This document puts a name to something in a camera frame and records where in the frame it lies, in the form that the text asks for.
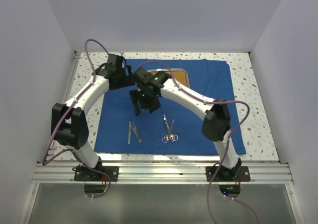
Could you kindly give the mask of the steel scalpel handle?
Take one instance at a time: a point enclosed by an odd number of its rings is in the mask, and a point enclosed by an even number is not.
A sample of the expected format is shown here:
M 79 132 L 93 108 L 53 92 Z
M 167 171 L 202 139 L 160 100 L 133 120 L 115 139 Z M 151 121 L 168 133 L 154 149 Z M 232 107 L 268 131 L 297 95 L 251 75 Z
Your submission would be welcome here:
M 132 131 L 132 128 L 131 128 L 131 125 L 129 124 L 129 130 L 128 130 L 128 144 L 131 143 L 131 131 Z

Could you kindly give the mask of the blue surgical cloth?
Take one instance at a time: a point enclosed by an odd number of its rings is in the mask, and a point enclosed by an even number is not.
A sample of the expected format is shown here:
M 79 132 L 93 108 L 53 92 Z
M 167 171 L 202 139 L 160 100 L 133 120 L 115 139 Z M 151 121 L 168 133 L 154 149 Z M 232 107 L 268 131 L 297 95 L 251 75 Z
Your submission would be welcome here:
M 225 61 L 210 60 L 164 60 L 171 69 L 185 69 L 190 87 L 204 96 L 234 100 L 230 66 Z M 106 92 L 97 131 L 95 152 L 136 153 L 155 155 L 217 155 L 214 144 L 201 132 L 203 121 L 190 110 L 174 101 L 160 98 L 161 107 L 153 113 L 145 112 L 136 117 L 129 96 L 136 86 Z M 172 132 L 178 135 L 176 142 L 163 143 L 165 133 L 163 115 L 168 125 L 174 120 Z M 129 121 L 133 121 L 141 142 L 131 134 L 128 144 Z

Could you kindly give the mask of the steel surgical scissors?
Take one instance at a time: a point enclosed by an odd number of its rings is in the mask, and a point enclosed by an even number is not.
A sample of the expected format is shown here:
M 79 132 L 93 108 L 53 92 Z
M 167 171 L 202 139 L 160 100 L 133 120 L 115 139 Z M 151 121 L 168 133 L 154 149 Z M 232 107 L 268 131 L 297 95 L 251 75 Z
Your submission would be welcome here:
M 165 126 L 165 133 L 164 134 L 166 134 L 167 133 L 168 122 L 167 122 L 167 118 L 166 118 L 165 114 L 163 115 L 163 122 L 164 122 L 164 126 Z

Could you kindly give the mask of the steel forceps clamp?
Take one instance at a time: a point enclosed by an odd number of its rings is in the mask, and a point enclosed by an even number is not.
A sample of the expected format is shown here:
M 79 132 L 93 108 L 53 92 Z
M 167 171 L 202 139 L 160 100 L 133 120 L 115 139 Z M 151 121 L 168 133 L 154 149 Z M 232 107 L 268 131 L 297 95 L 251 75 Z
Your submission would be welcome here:
M 178 135 L 175 134 L 163 134 L 161 138 L 163 143 L 176 142 L 178 140 Z
M 173 125 L 174 125 L 174 120 L 172 121 L 171 126 L 167 126 L 167 134 L 174 134 L 174 133 L 172 132 L 172 130 L 173 130 Z

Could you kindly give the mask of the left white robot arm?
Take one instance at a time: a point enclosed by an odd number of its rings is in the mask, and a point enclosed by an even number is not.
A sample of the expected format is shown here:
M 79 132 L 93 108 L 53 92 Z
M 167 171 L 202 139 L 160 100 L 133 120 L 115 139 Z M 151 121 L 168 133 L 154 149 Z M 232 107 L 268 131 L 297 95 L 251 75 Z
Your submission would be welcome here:
M 52 107 L 50 141 L 57 141 L 71 151 L 91 180 L 99 180 L 106 174 L 100 157 L 88 142 L 86 114 L 101 95 L 134 84 L 132 68 L 126 59 L 108 54 L 106 63 L 93 69 L 87 84 L 74 97 Z

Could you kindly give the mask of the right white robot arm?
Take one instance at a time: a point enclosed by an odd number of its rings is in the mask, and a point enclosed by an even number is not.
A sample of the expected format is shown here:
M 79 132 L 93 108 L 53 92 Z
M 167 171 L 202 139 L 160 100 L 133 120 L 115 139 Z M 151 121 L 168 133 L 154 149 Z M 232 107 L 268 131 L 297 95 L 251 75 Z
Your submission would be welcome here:
M 221 159 L 217 174 L 229 181 L 239 175 L 241 159 L 230 137 L 231 117 L 225 100 L 203 96 L 164 71 L 152 74 L 139 67 L 133 73 L 132 79 L 137 89 L 130 91 L 130 97 L 137 116 L 142 110 L 152 113 L 159 109 L 161 97 L 187 108 L 203 121 L 201 132 L 216 147 Z

